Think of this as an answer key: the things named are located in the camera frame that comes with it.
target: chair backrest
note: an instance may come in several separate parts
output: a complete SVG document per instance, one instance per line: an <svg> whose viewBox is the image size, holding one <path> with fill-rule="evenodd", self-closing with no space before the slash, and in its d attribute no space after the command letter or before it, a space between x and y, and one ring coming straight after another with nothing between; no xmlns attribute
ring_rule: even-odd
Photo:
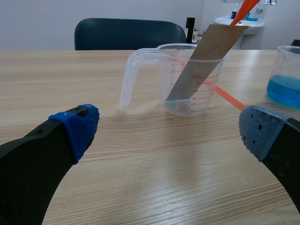
<svg viewBox="0 0 300 225"><path fill-rule="evenodd" d="M170 43L186 43L183 29L152 20L90 18L75 30L75 50L136 50Z"/></svg>

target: textured gripper pad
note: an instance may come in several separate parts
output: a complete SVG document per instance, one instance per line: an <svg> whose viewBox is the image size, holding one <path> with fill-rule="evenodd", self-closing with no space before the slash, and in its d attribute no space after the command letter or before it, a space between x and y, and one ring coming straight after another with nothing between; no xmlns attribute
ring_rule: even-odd
<svg viewBox="0 0 300 225"><path fill-rule="evenodd" d="M75 164L84 155L91 138L95 136L100 115L99 110L93 105L85 104L79 106L89 109L84 117L70 112L59 112L49 117L49 119L59 120L65 125Z"/></svg>
<svg viewBox="0 0 300 225"><path fill-rule="evenodd" d="M240 114L240 136L246 148L262 162L290 117L262 106L249 106Z"/></svg>

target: orange tape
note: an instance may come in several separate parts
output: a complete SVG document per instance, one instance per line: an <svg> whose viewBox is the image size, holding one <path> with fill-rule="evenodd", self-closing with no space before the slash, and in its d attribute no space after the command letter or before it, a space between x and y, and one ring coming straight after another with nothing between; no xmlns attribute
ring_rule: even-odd
<svg viewBox="0 0 300 225"><path fill-rule="evenodd" d="M216 87L216 93L218 93L220 96L222 96L225 100L227 100L229 103L231 103L233 106L235 106L239 110L244 110L247 108L247 105L242 104L237 99L232 97L230 94L225 92L224 90L220 89L218 86Z"/></svg>

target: sink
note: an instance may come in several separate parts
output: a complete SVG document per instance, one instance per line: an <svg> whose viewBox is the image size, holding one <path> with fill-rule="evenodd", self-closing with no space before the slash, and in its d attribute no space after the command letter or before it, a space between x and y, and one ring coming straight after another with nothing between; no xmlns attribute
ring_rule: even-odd
<svg viewBox="0 0 300 225"><path fill-rule="evenodd" d="M214 24L231 24L233 20L229 17L222 16L215 19ZM248 20L241 20L238 26L249 26L249 28L244 32L244 35L255 35L259 32L261 28L264 27L264 21L259 19L258 21L248 21Z"/></svg>

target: plastic measuring cup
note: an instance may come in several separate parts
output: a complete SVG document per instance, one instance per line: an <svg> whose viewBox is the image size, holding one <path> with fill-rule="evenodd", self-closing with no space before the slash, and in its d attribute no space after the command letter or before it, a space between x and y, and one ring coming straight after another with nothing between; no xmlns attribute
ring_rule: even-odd
<svg viewBox="0 0 300 225"><path fill-rule="evenodd" d="M224 60L227 56L220 60L192 60L192 63L198 67L212 65L216 65L216 67L208 77L207 75L198 73L190 75L190 79L193 79L193 82L200 85L198 89L193 90L194 94L191 98L166 101L185 65L191 61L190 57L196 47L197 45L191 44L167 44L161 45L158 48L145 48L133 52L126 65L120 107L125 107L129 104L139 67L143 64L159 63L159 89L163 107L168 112L178 116L192 117L203 114L209 107Z"/></svg>
<svg viewBox="0 0 300 225"><path fill-rule="evenodd" d="M278 47L267 93L280 104L300 107L300 47Z"/></svg>

